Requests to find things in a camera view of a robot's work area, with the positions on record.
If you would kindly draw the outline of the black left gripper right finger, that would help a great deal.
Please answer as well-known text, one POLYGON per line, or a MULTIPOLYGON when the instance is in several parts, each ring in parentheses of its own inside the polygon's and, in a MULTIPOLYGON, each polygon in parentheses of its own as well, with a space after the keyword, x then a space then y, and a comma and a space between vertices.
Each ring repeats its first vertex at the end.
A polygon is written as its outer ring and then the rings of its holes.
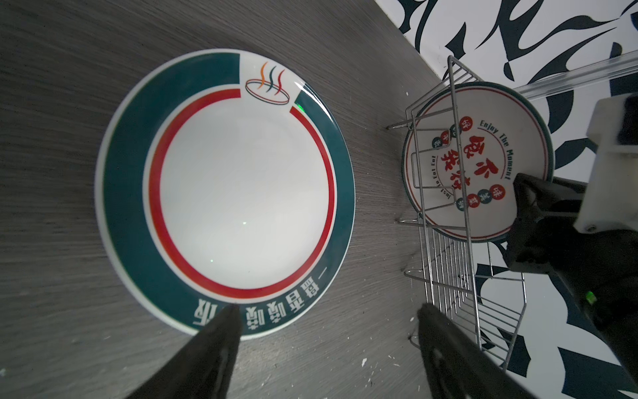
POLYGON ((417 313, 418 341, 433 398, 532 398, 433 304, 417 313))

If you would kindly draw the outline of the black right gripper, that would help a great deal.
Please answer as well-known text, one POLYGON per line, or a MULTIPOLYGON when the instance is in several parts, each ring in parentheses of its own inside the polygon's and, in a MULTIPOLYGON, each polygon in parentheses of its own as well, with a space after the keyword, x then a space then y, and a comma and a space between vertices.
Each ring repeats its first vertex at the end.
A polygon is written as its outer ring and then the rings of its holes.
POLYGON ((631 378, 637 378, 637 232, 580 233, 586 184, 517 174, 517 214, 503 259, 514 272, 556 274, 631 378))

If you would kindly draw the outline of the red lettered round plate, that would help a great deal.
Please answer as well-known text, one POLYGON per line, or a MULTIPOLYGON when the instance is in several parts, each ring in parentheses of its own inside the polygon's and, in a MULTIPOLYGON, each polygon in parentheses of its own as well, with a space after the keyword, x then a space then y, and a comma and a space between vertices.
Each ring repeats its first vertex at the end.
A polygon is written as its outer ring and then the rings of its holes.
MULTIPOLYGON (((504 240, 517 214, 513 193, 517 174, 553 179, 551 135, 531 102, 506 86, 491 82, 461 85, 458 101, 458 128, 444 116, 419 124, 438 127, 435 133, 420 134, 427 146, 436 147, 436 139, 446 140, 453 129, 458 137, 450 142, 460 144, 458 150, 420 155, 425 185, 442 183, 453 187, 428 191, 425 201, 429 205, 443 204, 453 191, 460 191, 466 184, 471 238, 476 243, 504 240)), ((412 204, 419 199, 417 174, 402 177, 412 204)))

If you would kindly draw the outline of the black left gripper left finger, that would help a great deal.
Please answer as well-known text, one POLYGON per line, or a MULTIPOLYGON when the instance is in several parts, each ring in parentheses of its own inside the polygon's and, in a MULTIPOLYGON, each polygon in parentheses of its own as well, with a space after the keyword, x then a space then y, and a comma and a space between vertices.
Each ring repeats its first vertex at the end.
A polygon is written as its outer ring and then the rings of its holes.
POLYGON ((129 397, 226 398, 242 330, 240 307, 225 307, 129 397))

